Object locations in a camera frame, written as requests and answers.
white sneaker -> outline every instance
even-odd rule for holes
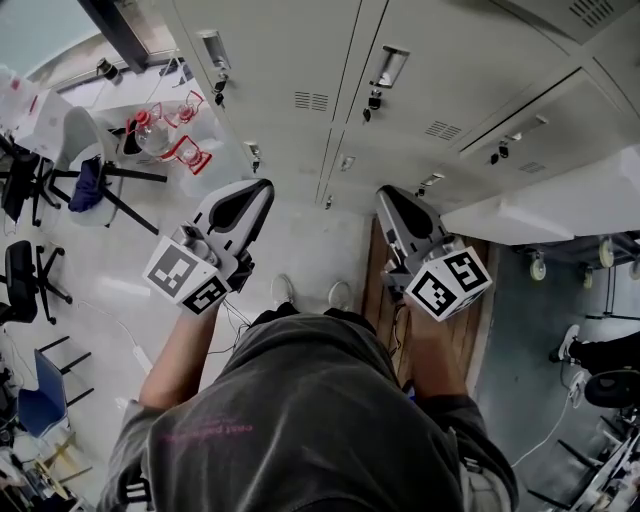
[[[293,304],[293,286],[286,275],[278,274],[271,281],[271,298],[276,308],[285,302]]]
[[[568,361],[575,362],[576,359],[569,355],[569,347],[574,341],[578,341],[578,334],[580,334],[580,326],[577,324],[572,325],[567,329],[566,334],[564,335],[564,340],[558,347],[557,350],[553,350],[549,356],[549,358],[553,362],[558,361]]]
[[[329,306],[332,308],[349,311],[352,301],[351,287],[344,281],[338,281],[329,290]]]

gray floor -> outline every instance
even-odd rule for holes
[[[614,312],[640,316],[640,282],[628,277],[626,265],[616,270]],[[577,323],[581,338],[604,341],[640,331],[640,322],[585,320],[585,314],[599,314],[605,308],[607,271],[597,271],[594,277],[593,288],[584,290],[576,267],[548,262],[546,279],[536,283],[529,277],[527,259],[501,249],[493,323],[476,399],[489,435],[512,464],[542,441],[560,417],[567,390],[560,382],[560,365],[551,364],[548,354],[567,327]],[[567,385],[578,370],[565,367]],[[604,444],[600,415],[611,414],[586,401],[577,409],[568,405],[553,437],[515,470],[522,512],[549,509],[528,495],[527,488],[571,502],[585,470],[557,439],[595,456]]]

white tiled floor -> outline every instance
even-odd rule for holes
[[[180,190],[176,172],[170,171],[166,186],[132,180],[125,180],[124,184],[123,199],[167,235],[197,206],[197,200],[186,197]],[[94,466],[74,487],[95,502],[122,419],[122,402],[137,396],[145,376],[132,354],[129,334],[116,320],[126,326],[153,361],[179,310],[145,285],[141,273],[157,239],[122,212],[118,212],[109,229],[77,226],[71,223],[66,208],[55,211],[49,207],[43,212],[43,225],[38,229],[30,225],[30,212],[28,202],[15,234],[10,231],[11,221],[4,219],[5,233],[9,234],[0,237],[0,254],[7,245],[24,239],[34,245],[44,244],[45,256],[54,244],[64,247],[66,255],[54,265],[51,278],[73,296],[74,303],[69,306],[50,295],[57,325],[47,323],[40,307],[33,324],[5,325],[10,338],[0,334],[0,350],[8,354],[9,361],[13,360],[30,388],[36,386],[31,375],[35,373],[34,348],[69,335],[71,340],[48,352],[56,364],[64,365],[86,351],[92,352],[93,356],[65,379],[68,398],[88,387],[95,388],[93,394],[69,411],[79,445]],[[351,284],[359,303],[366,273],[369,227],[369,219],[361,216],[285,203],[276,198],[260,237],[250,248],[256,262],[255,272],[240,295],[229,297],[230,302],[250,319],[255,318],[272,306],[271,279],[286,272],[295,286],[297,303],[304,311],[322,312],[327,307],[327,292],[337,279]],[[6,301],[4,286],[0,289],[0,300]],[[231,322],[235,327],[240,323],[234,317]],[[234,339],[235,331],[223,312],[212,347],[224,349]],[[31,372],[14,357],[10,340]],[[215,379],[229,355],[209,356],[203,386]]]

white cube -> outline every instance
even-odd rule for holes
[[[231,291],[216,267],[166,236],[142,277],[167,300],[196,315],[219,304]]]
[[[491,284],[476,251],[467,247],[424,263],[406,293],[441,322],[469,306]]]

person's leg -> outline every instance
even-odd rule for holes
[[[353,311],[349,311],[352,302],[353,295],[351,293],[351,287],[344,281],[338,281],[329,291],[330,308],[325,311],[324,314],[358,324],[375,335],[376,330],[365,317],[358,313],[354,313]]]
[[[271,282],[271,297],[276,305],[276,310],[268,310],[258,315],[251,327],[299,313],[293,305],[293,286],[284,274],[277,275]]]
[[[623,368],[640,369],[640,332],[611,341],[572,343],[570,357],[592,375]]]
[[[550,354],[553,362],[577,363],[592,375],[625,367],[640,368],[640,333],[611,341],[584,342],[578,340],[580,327],[572,325],[564,341]]]

